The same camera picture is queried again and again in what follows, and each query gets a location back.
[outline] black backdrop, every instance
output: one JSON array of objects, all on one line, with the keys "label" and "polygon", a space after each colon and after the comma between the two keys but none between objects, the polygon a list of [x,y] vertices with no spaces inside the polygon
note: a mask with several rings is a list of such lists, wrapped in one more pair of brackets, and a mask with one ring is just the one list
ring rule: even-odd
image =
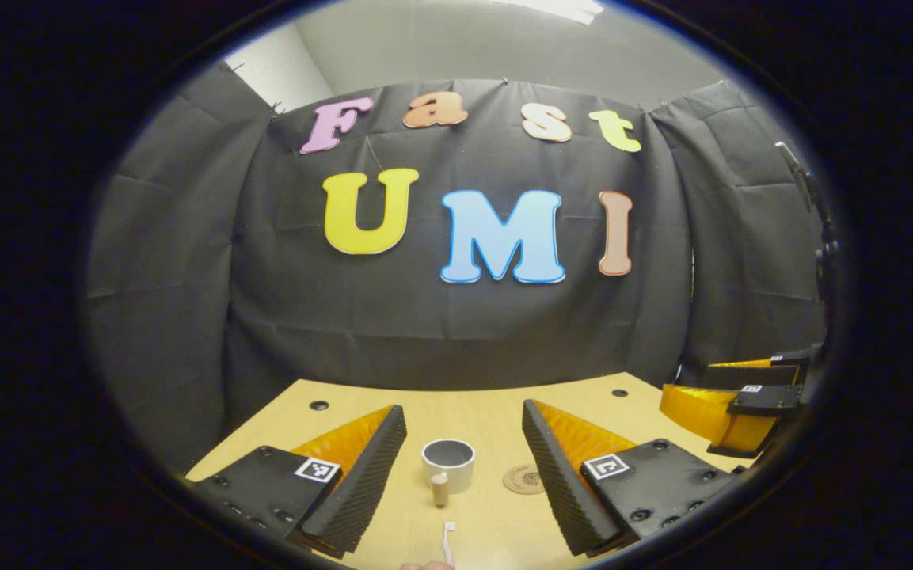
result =
[{"label": "black backdrop", "polygon": [[[409,102],[438,90],[460,93],[470,118],[403,126]],[[298,152],[316,107],[358,97],[374,107],[339,146]],[[520,108],[533,101],[567,113],[571,141],[523,131]],[[587,114],[605,108],[633,123],[640,152],[603,139]],[[102,194],[86,293],[94,350],[144,440],[182,470],[295,378],[487,390],[627,371],[661,386],[684,362],[682,380],[701,385],[706,364],[823,339],[819,221],[778,140],[797,151],[727,82],[654,112],[460,79],[343,94],[271,118],[219,64],[152,116]],[[420,174],[401,241],[374,256],[334,249],[322,181],[365,173],[357,221],[376,227],[376,177],[399,167]],[[565,280],[442,281],[452,228],[441,199],[455,190],[484,192],[503,220],[522,192],[560,195]],[[633,270],[618,277],[597,270],[604,190],[633,201]]]},{"label": "black backdrop", "polygon": [[[811,109],[859,238],[866,307],[811,461],[667,566],[913,567],[913,3],[660,4],[753,54],[803,102],[786,107],[799,118]],[[87,188],[155,78],[263,6],[0,6],[0,567],[257,566],[126,468],[122,426],[76,348],[66,276]]]}]

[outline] white cup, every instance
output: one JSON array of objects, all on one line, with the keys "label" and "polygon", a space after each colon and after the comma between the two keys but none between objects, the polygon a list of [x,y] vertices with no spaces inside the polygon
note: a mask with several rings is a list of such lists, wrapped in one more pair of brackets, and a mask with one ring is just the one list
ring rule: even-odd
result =
[{"label": "white cup", "polygon": [[424,463],[424,480],[430,485],[432,476],[445,473],[448,477],[449,494],[462,493],[470,489],[474,475],[474,448],[459,439],[436,439],[420,450],[420,461]]}]

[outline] wooden table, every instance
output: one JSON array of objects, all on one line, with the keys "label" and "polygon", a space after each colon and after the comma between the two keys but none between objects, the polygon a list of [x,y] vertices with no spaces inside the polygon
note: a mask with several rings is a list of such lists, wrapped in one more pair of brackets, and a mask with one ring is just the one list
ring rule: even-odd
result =
[{"label": "wooden table", "polygon": [[[629,396],[612,396],[612,390]],[[521,427],[523,401],[537,398],[591,421],[635,443],[667,438],[718,469],[749,466],[746,459],[707,454],[709,444],[659,411],[661,390],[626,373],[522,389],[474,392],[415,392],[364,389],[298,380],[267,407],[200,459],[188,473],[199,481],[260,445],[290,450],[352,419],[399,404],[408,437],[390,474],[382,501],[357,552],[343,563],[359,570],[398,570],[405,562],[444,560],[442,527],[450,534],[453,562],[463,570],[575,568],[590,559],[569,554],[551,515],[546,495],[509,491],[502,476],[512,466],[532,463]],[[323,411],[311,401],[327,401]],[[420,449],[433,439],[466,440],[477,450],[474,484],[437,508],[420,470]]]}]

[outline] black fabric curtain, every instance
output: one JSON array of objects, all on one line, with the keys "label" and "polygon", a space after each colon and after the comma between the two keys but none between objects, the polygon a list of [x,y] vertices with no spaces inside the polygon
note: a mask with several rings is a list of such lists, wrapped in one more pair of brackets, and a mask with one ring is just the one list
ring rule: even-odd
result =
[{"label": "black fabric curtain", "polygon": [[[403,126],[409,102],[439,90],[470,116]],[[374,107],[337,148],[298,152],[316,107],[365,95]],[[526,102],[561,108],[572,140],[529,137]],[[587,117],[600,109],[630,120],[643,149],[608,144]],[[727,83],[656,112],[527,83],[410,83],[271,118],[218,65],[157,113],[106,188],[86,300],[105,380],[159,457],[189,469],[297,378],[486,390],[627,371],[659,386],[679,362],[698,382],[706,363],[818,342],[818,224],[775,140]],[[357,220],[370,229],[384,209],[376,177],[398,167],[420,174],[402,240],[373,256],[334,249],[322,181],[367,174]],[[565,280],[442,281],[440,200],[457,190],[484,192],[503,220],[522,192],[560,195]],[[605,190],[633,200],[622,277],[597,269]]]}]

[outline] white toothbrush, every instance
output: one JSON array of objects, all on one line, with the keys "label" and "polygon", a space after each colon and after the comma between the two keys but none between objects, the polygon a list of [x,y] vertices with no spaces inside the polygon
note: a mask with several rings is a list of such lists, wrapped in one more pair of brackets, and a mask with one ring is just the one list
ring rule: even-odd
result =
[{"label": "white toothbrush", "polygon": [[446,553],[446,564],[449,566],[453,566],[453,551],[449,548],[449,533],[454,530],[456,530],[455,522],[446,522],[442,527],[442,552]]}]

